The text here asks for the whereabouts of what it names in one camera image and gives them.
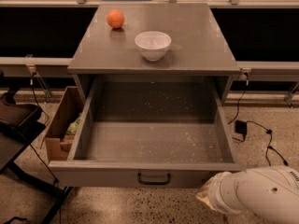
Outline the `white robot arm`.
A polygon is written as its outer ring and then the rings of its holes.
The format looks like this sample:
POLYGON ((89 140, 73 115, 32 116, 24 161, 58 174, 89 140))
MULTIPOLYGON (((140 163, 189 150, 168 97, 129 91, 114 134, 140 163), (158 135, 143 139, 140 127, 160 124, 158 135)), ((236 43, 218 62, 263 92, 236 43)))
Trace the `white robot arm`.
POLYGON ((218 173, 196 198, 223 214, 250 211, 277 224, 299 224, 299 173, 289 166, 218 173))

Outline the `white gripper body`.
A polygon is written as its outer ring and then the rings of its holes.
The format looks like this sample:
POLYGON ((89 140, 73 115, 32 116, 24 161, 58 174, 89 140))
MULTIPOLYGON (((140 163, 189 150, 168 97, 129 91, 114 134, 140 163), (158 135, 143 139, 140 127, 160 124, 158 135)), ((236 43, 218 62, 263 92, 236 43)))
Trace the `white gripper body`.
POLYGON ((230 172, 222 172, 212 176, 198 190, 196 198, 206 204, 211 210, 217 212, 231 212, 231 209, 221 197, 221 181, 229 174, 230 172))

